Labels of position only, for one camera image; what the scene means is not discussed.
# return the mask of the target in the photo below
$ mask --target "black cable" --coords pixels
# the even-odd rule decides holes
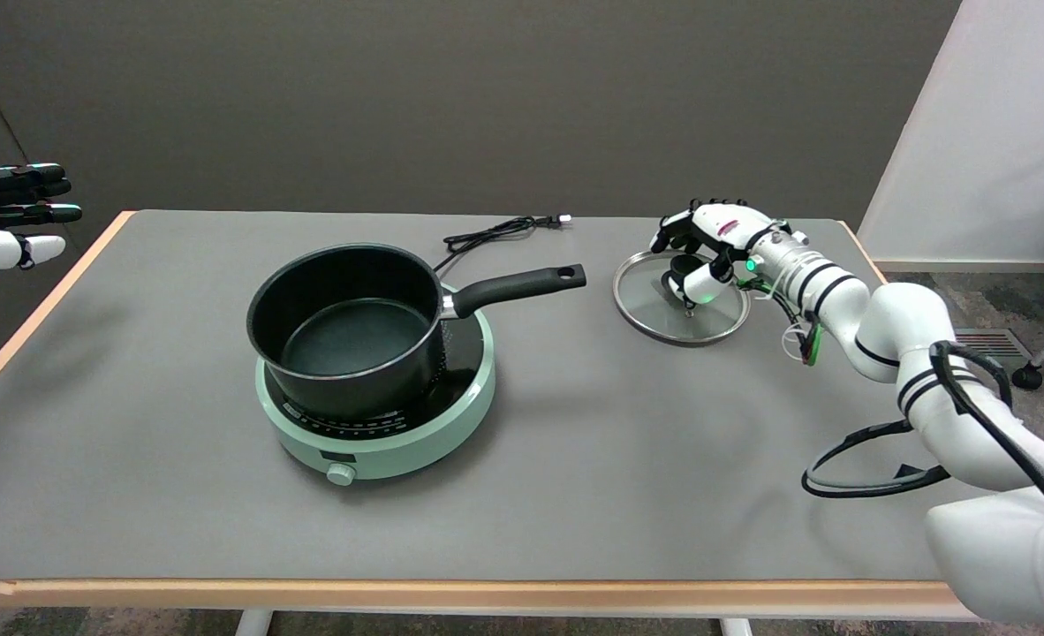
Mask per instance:
[[[1016,462],[1016,466],[1020,467],[1020,470],[1031,479],[1031,484],[1044,495],[1044,472],[1041,470],[1041,467],[1010,435],[1005,434],[1005,431],[999,429],[997,424],[992,422],[981,408],[978,408],[977,404],[970,398],[970,395],[962,390],[960,382],[958,382],[954,371],[950,368],[950,355],[969,359],[969,361],[981,367],[982,370],[988,371],[997,380],[1001,401],[1007,405],[1012,405],[1013,387],[1005,374],[1005,368],[999,366],[995,359],[988,357],[988,355],[975,352],[970,347],[962,346],[957,343],[940,340],[930,346],[930,366],[934,370],[938,381],[942,382],[942,386],[945,387],[950,399],[953,399],[954,407],[957,409],[958,415],[967,414],[978,424],[981,424],[986,432]]]
[[[801,488],[805,489],[809,495],[822,496],[825,499],[870,499],[873,496],[892,496],[900,495],[902,492],[910,492],[912,490],[919,490],[920,488],[926,488],[928,486],[933,486],[934,484],[941,482],[949,478],[950,474],[946,471],[946,468],[941,466],[928,468],[928,470],[921,471],[921,475],[918,478],[912,478],[906,480],[906,482],[895,484],[894,486],[879,486],[875,488],[846,488],[840,490],[829,490],[820,489],[812,486],[809,479],[809,473],[811,471],[816,471],[817,468],[824,466],[829,460],[832,460],[840,452],[849,450],[853,446],[858,446],[864,442],[869,442],[873,439],[885,438],[891,434],[902,434],[915,430],[910,426],[908,421],[898,420],[895,422],[887,422],[885,424],[875,424],[872,427],[864,427],[863,429],[857,430],[855,432],[849,433],[848,438],[845,438],[844,442],[837,444],[832,450],[825,452],[821,455],[811,467],[807,468],[804,473],[801,474]]]
[[[527,230],[533,230],[535,228],[561,228],[562,226],[570,222],[571,217],[568,214],[562,214],[559,216],[517,216],[511,218],[511,220],[505,220],[499,222],[498,226],[494,228],[482,230],[481,232],[471,232],[470,234],[455,234],[453,237],[445,238],[445,243],[448,244],[448,258],[443,259],[440,264],[433,266],[433,269],[440,272],[445,268],[449,262],[453,261],[455,258],[462,254],[469,253],[469,251],[477,249],[477,246],[489,243],[490,241],[497,240],[498,238],[508,237],[511,234],[518,234],[520,232],[525,232]]]
[[[769,295],[769,297],[781,307],[781,311],[784,311],[785,317],[788,319],[789,325],[796,325],[801,322],[801,314],[797,313],[793,308],[785,301],[785,297],[778,293],[776,290],[772,290],[772,287],[765,285],[761,282],[759,278],[750,278],[748,281],[742,281],[737,285],[739,289],[758,289],[763,290]],[[811,347],[811,343],[807,340],[805,334],[797,334],[797,343],[800,344],[801,351],[807,351],[806,347]]]
[[[1,105],[0,105],[0,122],[4,124],[4,127],[8,131],[8,136],[13,138],[13,142],[14,144],[16,144],[16,149],[19,150],[20,157],[22,158],[22,160],[24,160],[24,165],[31,165],[31,160],[28,158],[28,154],[26,154],[24,144],[21,144],[20,138],[16,134],[16,128],[13,128],[13,122],[8,120],[8,116],[5,116],[4,109],[2,109]],[[63,232],[66,234],[66,236],[70,238],[70,241],[67,242],[73,245],[74,253],[77,254],[77,256],[82,256],[82,249],[80,245],[78,245],[78,241],[75,240],[74,233],[71,232],[71,229],[67,228],[66,222],[60,222],[60,226],[62,226]]]

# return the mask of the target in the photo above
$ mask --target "table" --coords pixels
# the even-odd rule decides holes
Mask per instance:
[[[576,218],[446,274],[590,277],[487,307],[499,386],[449,457],[337,489],[286,455],[252,385],[260,282],[348,241],[435,261],[445,235],[499,220],[121,214],[0,352],[0,607],[973,618],[935,581],[922,516],[977,491],[830,501],[798,485],[818,451],[893,419],[892,387],[832,341],[812,370],[786,359],[772,303],[707,349],[623,322],[611,275],[652,218]],[[844,225],[793,226],[876,284]],[[929,466],[904,437],[834,474]]]

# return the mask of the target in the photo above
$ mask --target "floor vent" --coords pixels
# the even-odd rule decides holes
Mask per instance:
[[[1023,367],[1031,355],[1007,329],[957,329],[957,341],[997,359],[1011,374]]]

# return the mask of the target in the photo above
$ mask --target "pot lid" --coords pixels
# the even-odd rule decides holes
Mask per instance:
[[[735,333],[749,315],[748,293],[732,285],[714,301],[688,311],[661,281],[670,269],[671,258],[680,254],[673,250],[660,254],[644,251],[616,269],[612,295],[620,314],[643,333],[673,344],[704,346]],[[703,255],[694,256],[709,262]]]

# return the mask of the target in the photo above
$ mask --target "saucepan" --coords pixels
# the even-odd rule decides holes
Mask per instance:
[[[287,398],[355,419],[417,398],[445,367],[443,321],[586,285],[582,265],[489,278],[448,292],[420,257],[353,243],[288,262],[257,290],[247,337]]]

